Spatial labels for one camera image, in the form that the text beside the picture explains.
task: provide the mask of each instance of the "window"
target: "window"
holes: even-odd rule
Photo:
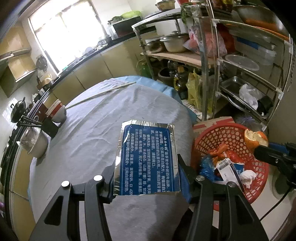
[[[49,0],[29,18],[44,51],[61,71],[105,35],[88,0]]]

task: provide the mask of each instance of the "frying pan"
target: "frying pan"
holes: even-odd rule
[[[15,105],[11,104],[10,107],[12,108],[12,112],[10,115],[11,122],[17,123],[26,111],[25,97],[23,98],[23,100],[18,101]]]

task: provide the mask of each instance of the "toothpaste packet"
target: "toothpaste packet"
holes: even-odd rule
[[[180,192],[174,125],[122,123],[114,170],[114,195]]]

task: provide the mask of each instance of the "white plastic bag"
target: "white plastic bag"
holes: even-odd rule
[[[245,170],[239,175],[242,183],[245,184],[247,188],[251,187],[252,181],[254,181],[256,177],[257,174],[252,170]]]
[[[256,88],[249,86],[248,84],[244,84],[239,89],[239,97],[246,101],[253,109],[257,110],[258,100],[263,97],[263,94]]]

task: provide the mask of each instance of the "red basket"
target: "red basket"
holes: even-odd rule
[[[265,186],[269,165],[257,160],[247,148],[244,142],[245,129],[247,129],[245,126],[235,123],[211,126],[195,140],[195,147],[199,150],[201,157],[203,157],[208,150],[217,148],[221,143],[228,144],[228,149],[236,152],[243,159],[245,170],[253,170],[257,174],[257,178],[252,182],[251,188],[246,188],[244,192],[249,203],[252,203],[259,197]],[[214,204],[214,210],[219,211],[218,204]]]

